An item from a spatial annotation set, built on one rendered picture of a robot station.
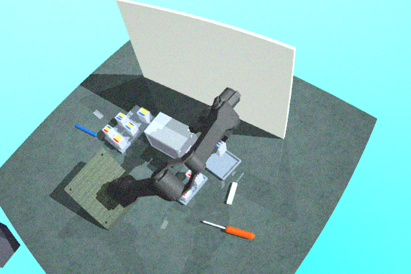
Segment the orange-handled screwdriver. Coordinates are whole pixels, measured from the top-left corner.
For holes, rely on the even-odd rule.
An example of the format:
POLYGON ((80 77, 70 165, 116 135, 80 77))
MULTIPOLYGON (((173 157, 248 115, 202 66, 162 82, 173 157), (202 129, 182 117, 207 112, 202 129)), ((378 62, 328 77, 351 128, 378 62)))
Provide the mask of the orange-handled screwdriver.
POLYGON ((224 228, 224 229, 226 230, 226 232, 232 233, 232 234, 234 234, 234 235, 242 236, 242 237, 244 237, 244 238, 253 239, 254 236, 255 236, 255 235, 254 235, 253 233, 251 233, 251 232, 247 232, 247 231, 245 231, 245 230, 237 229, 237 228, 234 228, 234 227, 227 227, 227 228, 225 228, 225 227, 222 227, 222 226, 220 226, 220 225, 215 225, 215 224, 213 224, 213 223, 209 223, 209 222, 207 222, 207 221, 203 221, 203 222, 204 222, 204 223, 208 223, 208 224, 210 224, 210 225, 212 225, 212 226, 217 226, 217 227, 219 227, 219 228, 224 228))

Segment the large white panel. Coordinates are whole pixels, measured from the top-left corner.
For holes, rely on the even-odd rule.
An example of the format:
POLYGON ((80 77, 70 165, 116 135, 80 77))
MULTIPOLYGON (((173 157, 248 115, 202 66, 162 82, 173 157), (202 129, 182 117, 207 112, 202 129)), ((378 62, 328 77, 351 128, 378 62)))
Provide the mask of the large white panel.
POLYGON ((116 0, 143 76, 207 105, 227 87, 240 119, 285 137, 296 48, 196 15, 116 0))

